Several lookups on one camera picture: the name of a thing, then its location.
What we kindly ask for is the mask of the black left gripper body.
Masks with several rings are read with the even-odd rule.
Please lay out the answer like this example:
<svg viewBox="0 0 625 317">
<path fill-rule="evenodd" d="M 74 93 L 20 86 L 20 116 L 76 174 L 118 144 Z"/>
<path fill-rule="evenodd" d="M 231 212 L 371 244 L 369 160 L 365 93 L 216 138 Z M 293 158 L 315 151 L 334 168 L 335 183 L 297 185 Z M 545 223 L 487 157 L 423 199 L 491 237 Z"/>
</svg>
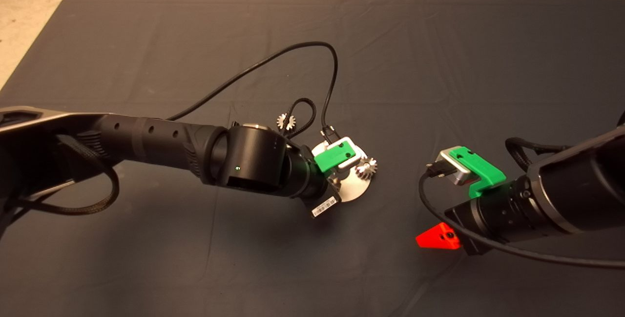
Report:
<svg viewBox="0 0 625 317">
<path fill-rule="evenodd" d="M 328 214 L 341 204 L 334 183 L 320 169 L 309 147 L 300 147 L 293 157 L 293 197 L 301 200 L 312 218 Z"/>
</svg>

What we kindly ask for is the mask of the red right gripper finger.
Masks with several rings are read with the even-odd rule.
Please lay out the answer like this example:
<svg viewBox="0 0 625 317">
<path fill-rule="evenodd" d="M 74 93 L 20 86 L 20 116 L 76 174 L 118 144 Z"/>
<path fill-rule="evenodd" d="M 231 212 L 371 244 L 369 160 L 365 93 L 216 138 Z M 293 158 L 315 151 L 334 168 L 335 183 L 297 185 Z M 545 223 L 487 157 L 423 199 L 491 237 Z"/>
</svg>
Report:
<svg viewBox="0 0 625 317">
<path fill-rule="evenodd" d="M 436 250 L 459 250 L 461 242 L 455 230 L 446 223 L 439 223 L 416 236 L 420 248 Z"/>
</svg>

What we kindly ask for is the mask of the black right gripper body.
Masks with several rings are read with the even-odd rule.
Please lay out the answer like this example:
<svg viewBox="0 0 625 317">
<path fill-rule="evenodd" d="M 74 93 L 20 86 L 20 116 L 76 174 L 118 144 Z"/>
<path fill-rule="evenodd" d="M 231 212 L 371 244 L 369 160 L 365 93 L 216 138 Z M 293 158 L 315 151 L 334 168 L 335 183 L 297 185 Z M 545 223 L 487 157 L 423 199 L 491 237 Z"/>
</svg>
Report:
<svg viewBox="0 0 625 317">
<path fill-rule="evenodd" d="M 486 190 L 444 211 L 467 230 L 499 243 L 515 243 L 545 236 L 545 217 L 533 201 L 527 177 Z"/>
</svg>

